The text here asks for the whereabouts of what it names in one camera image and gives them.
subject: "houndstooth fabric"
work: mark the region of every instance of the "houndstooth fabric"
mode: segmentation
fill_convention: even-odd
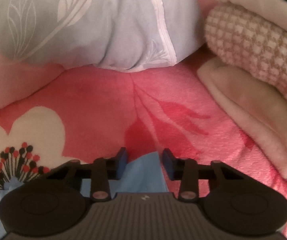
[[[242,6],[226,3],[210,11],[205,37],[224,63],[273,85],[287,100],[285,30]]]

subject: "houndstooth cushion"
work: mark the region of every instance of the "houndstooth cushion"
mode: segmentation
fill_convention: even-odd
[[[287,99],[285,30],[242,6],[226,3],[210,11],[205,37],[224,63],[273,85]]]

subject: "screw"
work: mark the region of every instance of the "screw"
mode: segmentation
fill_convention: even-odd
[[[108,193],[105,191],[96,191],[92,194],[92,197],[95,199],[106,199],[108,196]]]
[[[193,191],[184,191],[180,194],[183,199],[191,200],[197,197],[197,194]]]

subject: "blue fabric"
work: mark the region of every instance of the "blue fabric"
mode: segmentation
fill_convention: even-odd
[[[144,155],[129,163],[121,180],[109,181],[111,195],[117,192],[167,192],[168,188],[162,174],[158,153]],[[5,185],[6,190],[0,190],[0,200],[11,190],[19,187],[22,183],[15,178]],[[81,194],[90,194],[90,179],[84,179],[81,186]],[[0,222],[0,238],[5,235],[5,230]]]

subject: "pink blanket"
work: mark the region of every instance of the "pink blanket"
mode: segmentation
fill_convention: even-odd
[[[131,159],[168,147],[201,164],[224,161],[287,197],[287,183],[216,105],[189,70],[191,64],[198,65],[198,59],[139,73],[94,67],[66,71],[0,110],[0,152],[27,142],[33,146],[29,161],[52,168],[66,158],[92,162],[112,156],[122,146]],[[178,191],[177,182],[167,182],[169,190]]]

